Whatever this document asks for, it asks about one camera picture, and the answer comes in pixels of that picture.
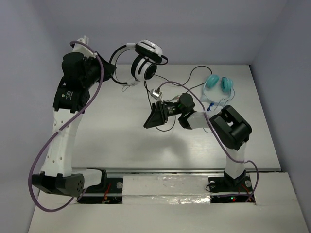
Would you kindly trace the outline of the white black over-ear headphones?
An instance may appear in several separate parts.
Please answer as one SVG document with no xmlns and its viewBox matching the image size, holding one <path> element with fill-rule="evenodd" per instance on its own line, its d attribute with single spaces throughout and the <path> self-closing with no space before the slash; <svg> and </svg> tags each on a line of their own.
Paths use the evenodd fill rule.
<svg viewBox="0 0 311 233">
<path fill-rule="evenodd" d="M 112 75 L 112 80 L 123 86 L 135 86 L 140 82 L 150 80 L 155 75 L 157 67 L 166 65 L 169 61 L 159 45 L 144 39 L 117 48 L 111 55 L 109 62 L 116 65 L 118 58 L 129 50 L 133 50 L 138 54 L 131 65 L 131 78 L 126 82 L 119 82 L 117 81 L 116 72 Z"/>
</svg>

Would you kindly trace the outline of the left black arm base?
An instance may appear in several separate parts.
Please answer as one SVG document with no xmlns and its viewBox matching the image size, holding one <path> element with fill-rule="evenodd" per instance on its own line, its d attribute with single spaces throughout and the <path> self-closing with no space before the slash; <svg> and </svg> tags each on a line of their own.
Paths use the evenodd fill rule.
<svg viewBox="0 0 311 233">
<path fill-rule="evenodd" d="M 123 177 L 102 170 L 100 184 L 90 186 L 77 199 L 79 204 L 122 204 Z"/>
</svg>

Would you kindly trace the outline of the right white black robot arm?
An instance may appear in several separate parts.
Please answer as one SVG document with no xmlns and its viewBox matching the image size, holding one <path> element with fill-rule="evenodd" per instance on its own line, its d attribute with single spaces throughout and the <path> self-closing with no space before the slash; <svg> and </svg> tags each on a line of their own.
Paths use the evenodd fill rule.
<svg viewBox="0 0 311 233">
<path fill-rule="evenodd" d="M 178 115 L 184 129 L 209 128 L 216 133 L 216 139 L 224 147 L 226 166 L 221 177 L 210 177 L 207 187 L 212 193 L 237 192 L 245 182 L 245 148 L 252 132 L 249 123 L 230 105 L 213 116 L 194 109 L 190 94 L 183 93 L 178 101 L 157 101 L 152 104 L 151 113 L 144 123 L 149 129 L 167 123 L 168 118 Z"/>
</svg>

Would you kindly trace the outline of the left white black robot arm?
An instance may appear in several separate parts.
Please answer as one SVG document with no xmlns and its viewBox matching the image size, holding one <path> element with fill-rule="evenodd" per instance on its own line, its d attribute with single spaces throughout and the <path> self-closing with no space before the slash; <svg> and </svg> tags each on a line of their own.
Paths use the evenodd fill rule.
<svg viewBox="0 0 311 233">
<path fill-rule="evenodd" d="M 103 176 L 103 171 L 91 168 L 74 172 L 72 156 L 78 126 L 86 108 L 95 99 L 89 90 L 95 83 L 109 80 L 116 67 L 100 55 L 71 52 L 64 55 L 61 68 L 63 77 L 52 105 L 52 135 L 42 148 L 48 153 L 39 173 L 35 174 L 31 168 L 29 187 L 70 197 L 80 196 L 90 186 L 104 191 L 108 179 Z"/>
</svg>

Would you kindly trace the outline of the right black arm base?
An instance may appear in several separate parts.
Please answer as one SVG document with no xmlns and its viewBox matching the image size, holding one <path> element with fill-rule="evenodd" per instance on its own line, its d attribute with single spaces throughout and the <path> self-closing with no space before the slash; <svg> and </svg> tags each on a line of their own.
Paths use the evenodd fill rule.
<svg viewBox="0 0 311 233">
<path fill-rule="evenodd" d="M 251 181 L 250 174 L 247 174 L 246 171 L 243 171 L 236 178 L 224 173 L 223 176 L 209 177 L 205 190 L 212 194 L 212 203 L 256 203 L 255 190 L 258 183 L 258 172 L 256 172 L 254 183 Z"/>
</svg>

